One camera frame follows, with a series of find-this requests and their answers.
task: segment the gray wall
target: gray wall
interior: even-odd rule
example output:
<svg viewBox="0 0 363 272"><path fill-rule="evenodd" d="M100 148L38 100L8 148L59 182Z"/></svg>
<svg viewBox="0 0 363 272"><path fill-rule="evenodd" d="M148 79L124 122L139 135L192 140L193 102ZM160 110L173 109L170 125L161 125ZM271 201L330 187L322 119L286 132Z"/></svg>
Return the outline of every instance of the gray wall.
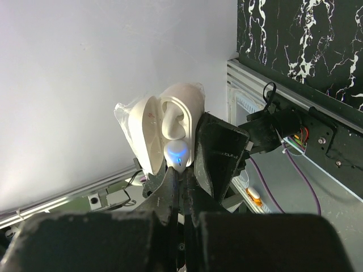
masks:
<svg viewBox="0 0 363 272"><path fill-rule="evenodd" d="M0 1L0 213L131 165L116 103L201 82L226 118L237 0Z"/></svg>

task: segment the white device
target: white device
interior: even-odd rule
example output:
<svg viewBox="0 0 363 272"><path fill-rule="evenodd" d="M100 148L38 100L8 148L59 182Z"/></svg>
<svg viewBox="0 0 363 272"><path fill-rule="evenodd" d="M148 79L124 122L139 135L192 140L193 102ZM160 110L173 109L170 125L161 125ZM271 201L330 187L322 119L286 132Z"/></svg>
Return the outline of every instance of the white device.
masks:
<svg viewBox="0 0 363 272"><path fill-rule="evenodd" d="M129 143L145 172L156 175L164 156L168 166L180 171L192 164L195 131L204 113L204 100L202 84L178 83L166 89L160 98L146 97L132 108L128 119ZM180 165L175 164L166 147L173 152L182 146L186 153L179 157Z"/></svg>

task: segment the black mechanical arm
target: black mechanical arm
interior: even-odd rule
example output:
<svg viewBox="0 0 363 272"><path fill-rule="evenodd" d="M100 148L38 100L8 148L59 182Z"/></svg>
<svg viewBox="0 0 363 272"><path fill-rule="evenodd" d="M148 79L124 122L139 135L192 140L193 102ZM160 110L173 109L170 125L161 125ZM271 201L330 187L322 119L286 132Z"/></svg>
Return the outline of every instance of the black mechanical arm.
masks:
<svg viewBox="0 0 363 272"><path fill-rule="evenodd" d="M239 127L203 114L194 165L182 175L162 169L133 212L33 216L0 271L352 271L323 218L231 214L220 205L251 154L276 149L308 119L276 106L275 92Z"/></svg>

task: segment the black marble panel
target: black marble panel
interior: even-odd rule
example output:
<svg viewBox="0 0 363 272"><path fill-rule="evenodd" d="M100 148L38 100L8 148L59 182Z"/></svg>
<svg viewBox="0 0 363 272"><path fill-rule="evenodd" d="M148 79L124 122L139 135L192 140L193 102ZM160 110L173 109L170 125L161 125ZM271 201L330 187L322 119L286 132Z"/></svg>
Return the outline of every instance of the black marble panel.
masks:
<svg viewBox="0 0 363 272"><path fill-rule="evenodd" d="M362 0L238 0L241 55L363 111Z"/></svg>

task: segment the clear plastic film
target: clear plastic film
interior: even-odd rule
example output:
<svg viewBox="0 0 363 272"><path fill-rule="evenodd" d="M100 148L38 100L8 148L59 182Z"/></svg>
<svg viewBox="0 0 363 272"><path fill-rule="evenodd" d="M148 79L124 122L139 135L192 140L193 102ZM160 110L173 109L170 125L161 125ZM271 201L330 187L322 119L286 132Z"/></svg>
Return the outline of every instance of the clear plastic film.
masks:
<svg viewBox="0 0 363 272"><path fill-rule="evenodd" d="M133 107L139 102L140 99L135 99L128 105L124 105L122 103L117 103L115 106L115 110L113 111L113 114L115 115L117 121L119 122L126 140L128 141L132 151L134 152L135 156L138 158L138 154L136 149L134 148L134 143L132 141L132 137L129 130L129 117L130 112L133 109Z"/></svg>

